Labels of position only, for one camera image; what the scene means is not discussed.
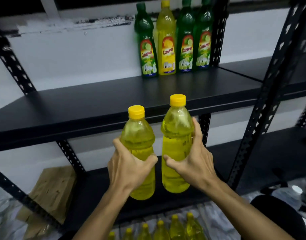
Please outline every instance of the wall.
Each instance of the wall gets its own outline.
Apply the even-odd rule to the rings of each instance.
[[[120,5],[110,8],[116,8],[116,12],[127,10]],[[130,10],[127,12],[124,14],[134,14]],[[221,62],[272,55],[287,12],[287,9],[278,9],[230,15]],[[62,12],[61,17],[61,20],[42,17],[21,21],[18,26],[21,36],[9,38],[38,90],[140,75],[133,23],[104,28],[107,23],[74,24],[72,20],[79,17],[76,11]],[[1,28],[12,25],[14,23],[0,19]],[[21,95],[0,61],[0,108]],[[293,126],[305,104],[306,97],[282,102],[269,131]],[[247,107],[212,114],[207,145],[241,139],[251,111],[252,107]],[[154,151],[160,155],[160,123],[152,127],[156,135]],[[85,169],[92,170],[107,165],[114,151],[111,141],[119,134],[120,131],[113,131],[73,138],[69,142]],[[33,188],[43,168],[62,165],[69,165],[69,162],[55,142],[0,152],[0,171],[25,192]]]

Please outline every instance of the yellow bottle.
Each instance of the yellow bottle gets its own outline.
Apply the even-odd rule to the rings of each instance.
[[[185,108],[186,96],[174,94],[170,97],[171,108],[167,111],[161,126],[163,136],[162,155],[168,155],[175,161],[182,161],[190,153],[194,125]],[[190,186],[162,159],[162,182],[171,193],[181,193]]]
[[[159,220],[157,222],[157,228],[154,232],[154,240],[171,240],[167,229],[164,226],[164,222]]]
[[[185,240],[185,230],[177,215],[172,215],[170,237],[172,240]]]
[[[158,73],[174,74],[175,68],[175,18],[170,10],[170,1],[161,1],[161,12],[156,21],[158,33]]]
[[[201,225],[194,219],[194,216],[191,212],[186,214],[187,224],[186,224],[186,236],[187,240],[206,240],[206,237],[203,233]]]
[[[151,126],[145,120],[144,107],[134,105],[129,107],[129,120],[121,135],[122,144],[138,159],[145,161],[153,153],[155,136]],[[143,184],[133,190],[131,197],[136,200],[146,200],[155,191],[155,168],[153,167]]]
[[[122,240],[134,240],[132,228],[127,228]]]
[[[139,236],[137,237],[137,240],[152,240],[151,234],[148,231],[148,224],[144,223],[142,225],[142,229],[139,233]]]
[[[115,240],[115,232],[110,232],[108,235],[108,240]]]

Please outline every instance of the shelving unit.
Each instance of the shelving unit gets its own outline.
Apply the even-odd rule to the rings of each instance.
[[[211,113],[254,105],[242,140],[208,148],[219,176],[239,194],[305,176],[306,129],[300,127],[306,124],[306,110],[297,127],[266,132],[280,101],[306,96],[306,54],[302,55],[306,0],[290,0],[272,57],[219,64],[228,2],[216,0],[214,6],[211,67],[167,78],[130,77],[37,91],[0,32],[0,58],[24,93],[0,109],[0,151],[56,141],[78,173],[63,225],[1,172],[0,186],[58,230],[77,230],[107,190],[109,177],[106,168],[86,172],[67,139],[123,128],[127,108],[134,104],[145,107],[149,123],[160,122],[169,108],[170,95],[175,93],[185,94],[190,114],[200,116],[205,145]],[[193,187],[180,194],[167,192],[161,182],[160,163],[161,157],[155,166],[155,194],[146,201],[129,198],[117,223],[208,200]],[[284,172],[283,178],[274,174],[275,168]]]

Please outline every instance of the hand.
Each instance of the hand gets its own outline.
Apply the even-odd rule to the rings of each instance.
[[[142,161],[133,156],[119,138],[113,140],[113,145],[115,152],[107,164],[110,188],[130,194],[146,179],[152,167],[157,163],[157,156],[152,154],[146,161]]]
[[[194,132],[193,143],[189,155],[183,161],[175,161],[168,155],[163,155],[166,165],[174,169],[187,183],[206,191],[214,181],[219,180],[215,173],[213,155],[202,143],[202,131],[195,118],[192,119]]]

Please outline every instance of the plastic bottle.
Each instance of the plastic bottle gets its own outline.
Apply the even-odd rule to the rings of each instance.
[[[122,144],[138,159],[145,161],[153,153],[155,136],[151,126],[145,120],[144,107],[134,105],[129,107],[129,120],[121,135]],[[131,197],[136,200],[146,200],[155,191],[155,168],[153,167],[143,184],[133,190]]]
[[[170,240],[170,235],[164,226],[164,222],[159,220],[157,222],[157,228],[154,232],[154,240]]]
[[[142,225],[142,229],[139,233],[139,236],[137,237],[137,240],[152,240],[151,234],[148,231],[148,224],[144,223]]]
[[[176,71],[175,68],[175,18],[170,10],[170,1],[161,1],[161,12],[156,21],[158,32],[158,73],[169,75]]]
[[[134,240],[132,228],[127,228],[122,240]]]
[[[213,13],[211,0],[202,0],[193,30],[193,69],[205,69],[210,64]]]
[[[185,240],[185,230],[177,215],[172,215],[170,237],[172,240]]]
[[[189,72],[193,68],[194,14],[191,0],[182,0],[183,8],[176,21],[176,70]]]
[[[166,154],[175,161],[184,160],[190,153],[192,145],[191,134],[194,126],[185,104],[185,95],[172,95],[171,108],[167,111],[161,125],[161,131],[164,134],[162,155]],[[181,193],[190,186],[175,170],[166,166],[164,159],[162,159],[162,183],[171,193]]]
[[[157,75],[158,71],[156,49],[153,39],[154,25],[145,11],[145,3],[137,3],[136,8],[138,13],[135,18],[134,29],[137,33],[142,76],[153,77]]]
[[[110,232],[110,234],[108,234],[108,240],[115,240],[115,232]]]
[[[186,214],[187,224],[186,224],[186,236],[187,240],[206,240],[206,237],[203,233],[201,225],[194,219],[194,216],[191,212]]]
[[[293,207],[295,210],[299,210],[302,206],[301,201],[301,194],[303,193],[303,190],[293,185],[292,188],[279,188],[274,190],[271,195],[284,201],[291,207]]]

